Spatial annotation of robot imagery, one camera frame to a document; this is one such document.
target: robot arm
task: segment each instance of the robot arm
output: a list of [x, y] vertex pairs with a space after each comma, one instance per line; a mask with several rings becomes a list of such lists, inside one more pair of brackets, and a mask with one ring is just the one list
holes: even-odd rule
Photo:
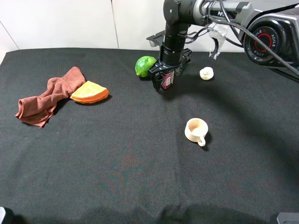
[[[223, 5], [231, 22], [248, 29], [292, 67], [299, 66], [299, 0], [225, 0]], [[174, 73], [181, 74], [190, 62], [191, 51], [184, 49], [188, 28], [206, 26], [214, 19], [225, 20], [221, 4], [216, 0], [165, 0], [165, 31], [148, 38], [159, 45], [159, 60], [149, 69], [156, 90], [167, 89]], [[251, 61], [273, 69], [285, 67], [259, 43], [240, 31], [238, 39]], [[215, 40], [215, 52], [218, 42]]]

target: table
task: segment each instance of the table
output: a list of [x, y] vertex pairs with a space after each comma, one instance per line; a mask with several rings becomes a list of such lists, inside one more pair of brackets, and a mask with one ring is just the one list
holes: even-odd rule
[[[243, 53], [193, 53], [156, 92], [134, 71], [156, 51], [30, 49], [0, 66], [0, 206], [18, 223], [268, 223], [299, 212], [299, 84]], [[66, 99], [44, 128], [21, 123], [18, 99], [78, 66], [109, 89], [94, 105]], [[199, 77], [203, 67], [215, 77]], [[207, 147], [184, 136], [209, 125]]]

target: red ring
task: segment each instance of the red ring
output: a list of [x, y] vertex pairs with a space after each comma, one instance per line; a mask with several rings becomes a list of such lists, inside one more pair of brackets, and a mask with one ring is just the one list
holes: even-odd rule
[[[272, 38], [271, 38], [271, 36], [269, 35], [269, 34], [259, 34], [259, 35], [257, 35], [257, 38], [259, 38], [259, 37], [261, 37], [261, 36], [267, 36], [269, 39], [270, 39], [270, 45], [269, 45], [269, 48], [272, 46], [272, 44], [273, 44], [273, 41], [272, 41]], [[254, 43], [254, 47], [257, 49], [257, 51], [259, 51], [259, 52], [262, 52], [262, 53], [264, 53], [264, 52], [266, 52], [266, 50], [261, 50], [261, 49], [259, 49], [258, 47], [257, 47], [257, 42], [255, 41], [255, 43]]]

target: white wall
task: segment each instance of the white wall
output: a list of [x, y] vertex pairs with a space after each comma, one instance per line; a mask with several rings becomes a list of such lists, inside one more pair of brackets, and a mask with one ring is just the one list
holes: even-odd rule
[[[147, 37], [164, 30], [164, 0], [0, 0], [0, 51], [34, 48], [151, 48]], [[200, 27], [191, 26], [189, 33]], [[232, 32], [229, 38], [236, 41]], [[209, 51], [205, 35], [188, 45]], [[225, 43], [222, 51], [242, 51]]]

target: white bottle cap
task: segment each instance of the white bottle cap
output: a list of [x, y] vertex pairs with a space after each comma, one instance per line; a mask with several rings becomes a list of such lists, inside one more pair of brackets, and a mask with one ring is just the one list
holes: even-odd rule
[[213, 76], [214, 76], [214, 72], [211, 67], [203, 68], [202, 70], [200, 70], [199, 74], [203, 80], [209, 80], [209, 79], [213, 78]]

